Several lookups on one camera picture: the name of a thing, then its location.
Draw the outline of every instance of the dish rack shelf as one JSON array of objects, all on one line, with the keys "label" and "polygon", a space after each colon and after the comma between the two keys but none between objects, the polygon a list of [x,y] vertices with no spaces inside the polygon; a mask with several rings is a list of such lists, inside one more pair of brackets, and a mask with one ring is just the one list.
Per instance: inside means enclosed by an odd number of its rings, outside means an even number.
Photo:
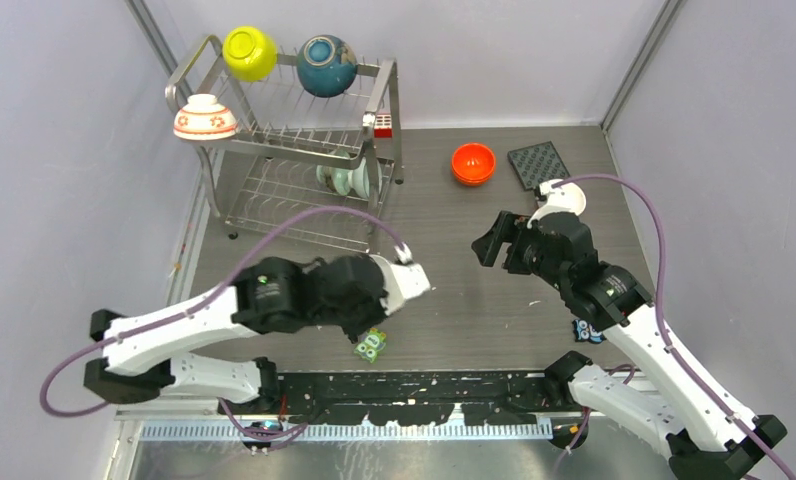
[{"label": "dish rack shelf", "polygon": [[[361,57],[357,78],[350,88],[336,97],[317,98],[307,93],[298,81],[296,57],[297,50],[287,54],[279,48],[277,65],[271,74],[259,82],[243,85],[230,74],[222,57],[221,40],[208,35],[196,43],[168,80],[166,102],[177,114],[187,100],[181,87],[187,77],[194,80],[196,66],[203,64],[206,74],[199,77],[194,93],[215,95],[237,118],[238,127],[232,137],[184,140],[195,147],[201,162],[204,194],[213,216],[231,230],[231,238],[235,238],[238,229],[266,233],[297,213],[323,205],[343,205],[379,217],[390,184],[403,183],[395,60],[368,64]],[[387,105],[392,120],[392,158],[378,156],[374,143],[376,116]],[[219,150],[253,158],[248,175],[241,179],[236,200],[226,213],[217,201],[210,162]],[[337,150],[347,152],[350,159],[336,154]],[[368,199],[356,194],[339,195],[316,179],[319,165],[353,170],[363,159],[370,186]],[[367,251],[374,247],[375,228],[350,215],[321,215],[287,230],[284,236]]]}]

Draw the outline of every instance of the blue bowl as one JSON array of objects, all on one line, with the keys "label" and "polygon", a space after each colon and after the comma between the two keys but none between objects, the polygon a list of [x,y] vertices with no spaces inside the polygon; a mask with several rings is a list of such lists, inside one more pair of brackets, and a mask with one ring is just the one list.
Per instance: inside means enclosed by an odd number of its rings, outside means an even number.
[{"label": "blue bowl", "polygon": [[307,40],[298,52],[298,80],[316,97],[330,98],[348,90],[357,78],[357,58],[347,43],[333,35]]}]

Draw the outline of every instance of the red bowl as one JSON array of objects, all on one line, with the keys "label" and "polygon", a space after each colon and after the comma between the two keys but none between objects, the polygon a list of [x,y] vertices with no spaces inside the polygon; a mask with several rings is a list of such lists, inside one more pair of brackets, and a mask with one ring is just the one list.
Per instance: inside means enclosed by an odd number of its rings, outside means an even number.
[{"label": "red bowl", "polygon": [[481,143],[462,145],[451,156],[451,172],[463,185],[482,185],[495,173],[495,154]]}]

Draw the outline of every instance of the white wall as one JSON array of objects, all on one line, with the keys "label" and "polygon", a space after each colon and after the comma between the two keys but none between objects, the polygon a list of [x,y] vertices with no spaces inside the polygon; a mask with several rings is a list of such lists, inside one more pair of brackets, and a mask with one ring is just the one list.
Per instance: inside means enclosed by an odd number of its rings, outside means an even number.
[{"label": "white wall", "polygon": [[[164,304],[197,176],[124,3],[59,4],[0,2],[0,479],[101,478],[113,410],[51,418],[39,386],[93,310]],[[82,365],[51,398],[96,402]]]},{"label": "white wall", "polygon": [[796,1],[688,1],[610,137],[666,223],[669,321],[796,471]]},{"label": "white wall", "polygon": [[404,126],[420,128],[598,123],[663,0],[157,3],[186,45],[250,24],[287,52],[332,33],[358,59],[395,57]]}]

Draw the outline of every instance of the gray wooden tabletop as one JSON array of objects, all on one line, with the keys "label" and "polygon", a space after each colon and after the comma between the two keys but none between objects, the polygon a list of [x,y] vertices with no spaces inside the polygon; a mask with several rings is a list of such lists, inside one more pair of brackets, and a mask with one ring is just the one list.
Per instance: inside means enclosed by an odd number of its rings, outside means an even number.
[{"label": "gray wooden tabletop", "polygon": [[[569,350],[579,350],[605,367],[626,361],[604,342],[575,343],[573,316],[557,292],[536,277],[483,268],[470,248],[486,233],[499,210],[532,213],[526,192],[507,162],[507,152],[551,141],[572,175],[615,173],[597,127],[410,130],[404,132],[405,182],[393,185],[382,217],[402,235],[435,290],[409,303],[381,325],[387,346],[374,365],[353,354],[336,327],[270,334],[206,347],[200,353],[243,361],[267,356],[283,371],[441,370],[544,368]],[[481,187],[458,184],[450,172],[454,149],[482,142],[497,158],[495,176]],[[232,204],[252,158],[228,155],[219,179],[223,208]],[[602,260],[630,270],[651,289],[651,281],[621,188],[602,181],[581,185],[590,227]],[[218,221],[206,230],[193,294],[212,288],[260,238],[242,231],[230,240]],[[309,261],[345,253],[281,239],[266,254]],[[504,252],[499,258],[503,261]]]}]

